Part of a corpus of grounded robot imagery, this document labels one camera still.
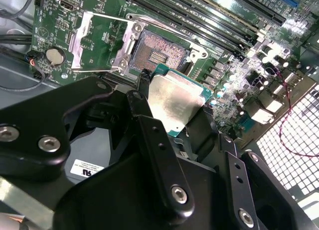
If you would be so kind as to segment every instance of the bracket hole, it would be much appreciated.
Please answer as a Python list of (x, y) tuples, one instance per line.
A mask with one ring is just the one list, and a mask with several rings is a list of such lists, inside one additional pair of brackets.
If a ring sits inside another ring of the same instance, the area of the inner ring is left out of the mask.
[(160, 144), (159, 144), (159, 149), (161, 149), (161, 150), (166, 150), (166, 147), (165, 147), (165, 145), (163, 145), (162, 143), (160, 143)]
[(156, 133), (158, 133), (160, 130), (156, 127), (156, 126), (153, 126), (152, 130)]
[(239, 178), (238, 176), (236, 177), (236, 179), (237, 179), (237, 181), (238, 181), (239, 183), (241, 183), (241, 184), (244, 183), (244, 181), (243, 181), (241, 178)]

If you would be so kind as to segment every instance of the label sticker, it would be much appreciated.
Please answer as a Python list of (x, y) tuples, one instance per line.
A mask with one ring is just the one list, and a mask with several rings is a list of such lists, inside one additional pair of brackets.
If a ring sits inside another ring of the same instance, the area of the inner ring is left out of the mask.
[(70, 172), (71, 174), (76, 174), (88, 178), (91, 177), (93, 174), (101, 171), (102, 169), (104, 169), (104, 167), (76, 159)]
[(184, 158), (189, 158), (188, 154), (186, 152), (180, 151), (180, 154), (184, 157)]

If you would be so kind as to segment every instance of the silver screw head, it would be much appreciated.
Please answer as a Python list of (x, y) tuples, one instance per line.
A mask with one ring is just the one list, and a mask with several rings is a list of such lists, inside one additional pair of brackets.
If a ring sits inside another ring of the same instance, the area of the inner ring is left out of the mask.
[(254, 221), (253, 221), (252, 217), (244, 209), (239, 209), (239, 217), (240, 217), (241, 221), (243, 221), (243, 223), (247, 227), (249, 227), (249, 228), (254, 227)]
[(251, 154), (251, 157), (252, 157), (252, 158), (253, 158), (253, 160), (255, 160), (256, 162), (258, 162), (258, 161), (259, 161), (259, 159), (258, 159), (258, 157), (257, 157), (256, 155)]
[(141, 32), (142, 31), (142, 26), (139, 24), (135, 24), (134, 29), (136, 32)]
[(185, 204), (187, 202), (187, 194), (184, 189), (179, 186), (174, 186), (171, 189), (171, 194), (173, 195), (174, 199), (180, 203)]
[(0, 127), (0, 141), (11, 142), (19, 137), (19, 131), (12, 126), (1, 126)]
[(126, 68), (128, 65), (127, 65), (127, 61), (126, 60), (122, 60), (121, 62), (120, 62), (120, 66), (122, 67), (122, 68)]
[(56, 152), (60, 147), (60, 141), (52, 136), (46, 136), (39, 140), (38, 146), (40, 149), (44, 150), (45, 152), (53, 153)]
[(227, 142), (229, 142), (229, 143), (231, 143), (231, 138), (229, 138), (228, 136), (224, 136), (224, 138), (225, 138), (225, 140), (227, 141)]
[(68, 77), (69, 77), (69, 76), (68, 76), (68, 74), (66, 74), (66, 73), (62, 73), (62, 74), (61, 74), (61, 78), (62, 78), (62, 79), (68, 79)]

